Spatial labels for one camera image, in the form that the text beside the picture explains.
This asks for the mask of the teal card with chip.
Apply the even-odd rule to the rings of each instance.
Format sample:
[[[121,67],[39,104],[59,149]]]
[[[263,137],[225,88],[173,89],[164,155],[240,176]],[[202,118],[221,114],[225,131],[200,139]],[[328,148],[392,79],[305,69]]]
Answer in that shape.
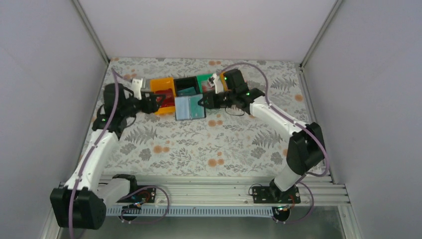
[[[195,96],[190,97],[191,118],[193,120],[203,119],[206,117],[204,107],[198,105],[198,101],[201,98],[202,98],[202,95],[195,95]]]

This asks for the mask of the black leather card holder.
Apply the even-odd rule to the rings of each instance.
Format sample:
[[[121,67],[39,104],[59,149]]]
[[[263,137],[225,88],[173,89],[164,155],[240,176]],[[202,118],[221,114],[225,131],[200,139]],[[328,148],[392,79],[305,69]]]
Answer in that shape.
[[[206,118],[206,110],[198,102],[203,95],[175,97],[175,119],[176,120],[197,120]]]

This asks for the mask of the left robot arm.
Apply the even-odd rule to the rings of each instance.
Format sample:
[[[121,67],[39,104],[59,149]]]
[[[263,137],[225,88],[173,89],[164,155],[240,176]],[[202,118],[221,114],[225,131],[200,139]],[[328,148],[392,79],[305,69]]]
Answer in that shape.
[[[50,194],[50,202],[62,228],[99,229],[106,211],[115,203],[129,202],[126,209],[140,209],[153,201],[150,187],[140,190],[135,176],[117,174],[104,186],[99,186],[105,164],[118,146],[127,119],[137,113],[152,114],[159,110],[165,95],[131,88],[123,84],[108,84],[103,91],[104,103],[97,110],[87,151],[72,176]]]

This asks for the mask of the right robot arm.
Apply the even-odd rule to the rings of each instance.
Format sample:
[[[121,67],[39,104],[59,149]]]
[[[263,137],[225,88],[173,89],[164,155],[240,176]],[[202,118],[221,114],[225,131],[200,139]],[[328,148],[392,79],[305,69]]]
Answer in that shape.
[[[322,161],[328,161],[321,127],[313,122],[306,124],[270,102],[266,92],[250,88],[239,69],[222,75],[212,74],[206,80],[213,88],[203,94],[199,105],[206,109],[235,106],[248,115],[264,121],[276,133],[288,140],[287,165],[270,181],[253,194],[255,203],[292,203],[297,184],[309,170]]]

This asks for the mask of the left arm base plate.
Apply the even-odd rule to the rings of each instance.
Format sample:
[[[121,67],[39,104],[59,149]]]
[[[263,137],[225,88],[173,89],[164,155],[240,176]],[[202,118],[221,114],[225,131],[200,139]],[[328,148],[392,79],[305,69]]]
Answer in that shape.
[[[154,203],[156,194],[156,187],[140,185],[135,191],[129,193],[123,198],[120,198],[117,203]]]

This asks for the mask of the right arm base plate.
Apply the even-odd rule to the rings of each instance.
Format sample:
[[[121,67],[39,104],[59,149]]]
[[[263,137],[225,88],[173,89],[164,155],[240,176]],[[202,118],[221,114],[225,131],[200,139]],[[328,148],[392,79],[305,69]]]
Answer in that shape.
[[[287,191],[280,191],[269,186],[253,186],[251,195],[255,204],[298,204],[301,202],[299,189],[292,186]]]

